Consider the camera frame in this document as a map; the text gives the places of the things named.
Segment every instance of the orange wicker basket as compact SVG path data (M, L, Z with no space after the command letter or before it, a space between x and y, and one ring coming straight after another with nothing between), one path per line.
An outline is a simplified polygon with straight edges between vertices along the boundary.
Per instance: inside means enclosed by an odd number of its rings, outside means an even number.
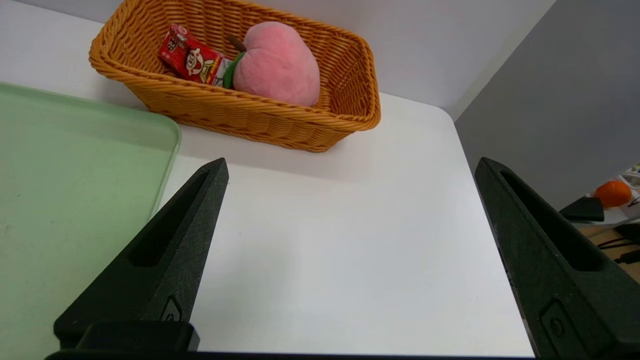
M242 39L260 22L295 28L318 61L320 100L312 107L176 78L157 50L171 23L230 58L226 38ZM123 82L150 111L202 127L290 149L326 151L354 131L380 121L373 54L358 35L236 0L125 0L93 40L93 68Z

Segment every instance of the light green plastic tray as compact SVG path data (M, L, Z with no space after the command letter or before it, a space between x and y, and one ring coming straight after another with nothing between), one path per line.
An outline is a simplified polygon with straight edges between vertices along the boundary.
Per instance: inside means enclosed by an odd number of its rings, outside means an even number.
M53 323L155 213L180 146L162 115L0 83L0 357Z

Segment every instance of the black object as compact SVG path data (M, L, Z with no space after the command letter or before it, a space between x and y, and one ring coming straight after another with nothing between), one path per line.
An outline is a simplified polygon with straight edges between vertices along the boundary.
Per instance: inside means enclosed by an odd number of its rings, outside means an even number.
M57 352L47 360L524 360L524 357L265 354L239 352Z
M105 320L188 322L227 183L223 158L199 168L56 320L61 348Z
M97 322L89 326L76 350L110 352L180 352L198 349L200 338L187 322Z
M640 245L640 224L624 224L614 227L623 238Z
M560 210L569 221L604 221L604 208L596 197L581 197Z
M541 357L640 357L640 285L504 165L476 182Z
M620 255L620 257L618 259L616 259L616 262L618 264L620 263L624 263L624 264L633 264L633 263L637 263L640 261L640 250L633 250L630 252L626 252L622 255Z

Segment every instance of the white table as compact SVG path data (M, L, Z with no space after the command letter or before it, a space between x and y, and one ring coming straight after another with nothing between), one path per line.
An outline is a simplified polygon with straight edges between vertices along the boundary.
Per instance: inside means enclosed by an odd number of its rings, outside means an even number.
M0 81L143 108L90 67L101 26L0 3ZM376 129L322 154L181 126L164 201L205 162L230 174L191 316L200 350L532 355L451 118L381 105Z

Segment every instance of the pink peach plush toy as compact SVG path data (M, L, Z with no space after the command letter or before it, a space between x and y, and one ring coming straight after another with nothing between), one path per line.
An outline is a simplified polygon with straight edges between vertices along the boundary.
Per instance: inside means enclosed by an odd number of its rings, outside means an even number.
M320 70L295 29L263 22L247 31L243 43L246 53L237 61L233 74L236 90L294 105L317 103Z

